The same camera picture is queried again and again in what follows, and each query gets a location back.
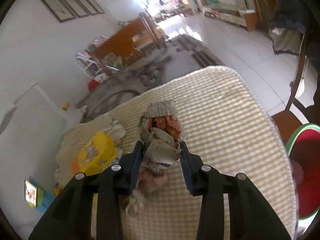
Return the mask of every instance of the picture frame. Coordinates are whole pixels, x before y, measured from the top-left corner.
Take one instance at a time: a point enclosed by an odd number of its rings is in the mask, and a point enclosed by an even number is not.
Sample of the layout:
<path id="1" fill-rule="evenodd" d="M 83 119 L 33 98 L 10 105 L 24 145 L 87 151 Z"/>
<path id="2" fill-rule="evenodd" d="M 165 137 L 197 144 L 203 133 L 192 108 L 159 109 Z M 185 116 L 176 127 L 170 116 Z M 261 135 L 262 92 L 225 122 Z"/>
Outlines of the picture frame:
<path id="1" fill-rule="evenodd" d="M 241 9 L 247 9 L 247 1 L 246 0 L 236 0 L 237 6 L 240 7 Z"/>
<path id="2" fill-rule="evenodd" d="M 95 0 L 87 0 L 99 14 L 104 14 L 105 11 L 101 8 L 100 5 Z"/>
<path id="3" fill-rule="evenodd" d="M 75 19 L 74 14 L 66 7 L 61 0 L 41 0 L 59 22 L 66 22 Z"/>
<path id="4" fill-rule="evenodd" d="M 87 1 L 87 0 L 77 0 L 82 6 L 91 14 L 99 14 L 98 11 Z"/>
<path id="5" fill-rule="evenodd" d="M 87 9 L 81 3 L 79 3 L 78 0 L 63 0 L 63 1 L 79 18 L 87 17 L 90 15 Z"/>
<path id="6" fill-rule="evenodd" d="M 36 208 L 36 200 L 37 200 L 37 187 L 34 186 L 29 180 L 24 181 L 24 195 L 27 203 Z"/>

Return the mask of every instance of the sunlight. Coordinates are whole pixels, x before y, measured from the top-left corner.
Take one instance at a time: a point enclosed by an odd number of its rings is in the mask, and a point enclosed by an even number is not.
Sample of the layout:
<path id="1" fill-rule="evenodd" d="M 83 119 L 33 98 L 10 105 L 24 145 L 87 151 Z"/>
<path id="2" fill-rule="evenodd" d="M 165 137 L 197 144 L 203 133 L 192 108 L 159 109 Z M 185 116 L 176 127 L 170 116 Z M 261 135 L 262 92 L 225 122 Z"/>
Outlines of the sunlight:
<path id="1" fill-rule="evenodd" d="M 186 27 L 186 30 L 188 32 L 189 35 L 193 35 L 193 31 L 191 30 L 191 28 L 189 26 Z"/>
<path id="2" fill-rule="evenodd" d="M 172 32 L 172 33 L 168 34 L 169 38 L 171 38 L 171 39 L 174 37 L 177 37 L 178 35 L 179 35 L 178 32 Z"/>
<path id="3" fill-rule="evenodd" d="M 198 41 L 202 41 L 201 36 L 199 35 L 199 33 L 194 32 L 193 33 L 193 37 Z"/>
<path id="4" fill-rule="evenodd" d="M 186 34 L 186 31 L 185 31 L 183 28 L 181 28 L 181 29 L 179 30 L 179 33 L 180 33 L 180 34 Z"/>
<path id="5" fill-rule="evenodd" d="M 159 22 L 157 23 L 157 25 L 161 28 L 161 29 L 165 29 L 173 24 L 176 24 L 180 21 L 181 19 L 181 16 L 180 15 L 176 15 L 176 16 L 173 16 L 169 19 L 166 19 L 165 21 L 162 21 L 162 22 Z"/>

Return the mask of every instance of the green bucket rim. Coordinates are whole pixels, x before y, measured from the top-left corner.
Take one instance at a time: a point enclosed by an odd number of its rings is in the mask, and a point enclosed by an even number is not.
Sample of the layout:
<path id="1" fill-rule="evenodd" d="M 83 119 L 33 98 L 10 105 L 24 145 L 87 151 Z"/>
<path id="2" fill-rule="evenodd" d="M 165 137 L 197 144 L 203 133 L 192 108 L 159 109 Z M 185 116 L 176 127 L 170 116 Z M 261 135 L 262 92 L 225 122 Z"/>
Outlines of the green bucket rim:
<path id="1" fill-rule="evenodd" d="M 312 130 L 316 130 L 318 132 L 320 132 L 320 126 L 319 125 L 316 125 L 314 123 L 306 123 L 302 126 L 300 126 L 297 130 L 294 131 L 294 133 L 291 135 L 290 139 L 288 140 L 286 146 L 285 146 L 285 149 L 287 151 L 287 155 L 290 156 L 290 153 L 292 151 L 292 148 L 293 148 L 293 145 L 295 143 L 295 141 L 297 140 L 298 136 L 305 130 L 308 130 L 308 129 L 312 129 Z M 299 218 L 299 220 L 306 220 L 306 219 L 309 219 L 310 217 L 312 217 L 315 213 L 317 213 L 319 211 L 319 207 L 314 211 L 312 212 L 312 214 L 310 214 L 309 216 L 307 217 L 302 217 L 302 218 Z"/>

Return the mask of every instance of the crumpled paper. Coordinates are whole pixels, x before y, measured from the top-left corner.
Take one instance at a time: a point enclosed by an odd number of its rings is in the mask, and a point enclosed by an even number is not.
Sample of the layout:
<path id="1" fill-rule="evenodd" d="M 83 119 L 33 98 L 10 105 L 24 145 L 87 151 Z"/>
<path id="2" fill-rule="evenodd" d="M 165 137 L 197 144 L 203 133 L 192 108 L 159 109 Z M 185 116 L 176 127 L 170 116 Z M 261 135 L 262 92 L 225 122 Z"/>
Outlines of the crumpled paper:
<path id="1" fill-rule="evenodd" d="M 176 102 L 168 100 L 150 103 L 140 118 L 132 149 L 137 141 L 142 141 L 144 157 L 135 190 L 131 196 L 122 199 L 127 215 L 141 213 L 148 195 L 154 194 L 168 182 L 165 170 L 179 159 L 180 142 L 185 138 L 177 113 Z M 157 122 L 157 127 L 152 127 L 152 121 Z M 168 133 L 168 127 L 175 130 L 175 139 Z"/>

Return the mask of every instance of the metal screw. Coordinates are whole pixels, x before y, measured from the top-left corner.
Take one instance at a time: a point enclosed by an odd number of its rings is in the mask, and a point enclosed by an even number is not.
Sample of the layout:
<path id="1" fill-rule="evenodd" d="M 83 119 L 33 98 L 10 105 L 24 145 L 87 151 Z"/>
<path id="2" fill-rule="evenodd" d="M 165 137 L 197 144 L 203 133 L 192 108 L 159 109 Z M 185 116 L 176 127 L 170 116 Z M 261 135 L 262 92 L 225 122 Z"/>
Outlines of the metal screw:
<path id="1" fill-rule="evenodd" d="M 237 177 L 238 177 L 238 179 L 241 179 L 241 180 L 245 180 L 247 178 L 247 176 L 245 174 L 243 174 L 243 173 L 239 173 L 237 175 Z"/>
<path id="2" fill-rule="evenodd" d="M 112 169 L 113 171 L 119 171 L 119 170 L 121 169 L 121 166 L 120 166 L 119 164 L 115 164 L 115 165 L 113 165 L 113 166 L 111 167 L 111 169 Z"/>
<path id="3" fill-rule="evenodd" d="M 202 165 L 201 170 L 203 171 L 210 171 L 211 167 L 209 165 Z"/>
<path id="4" fill-rule="evenodd" d="M 76 179 L 83 179 L 84 174 L 82 172 L 76 174 Z"/>

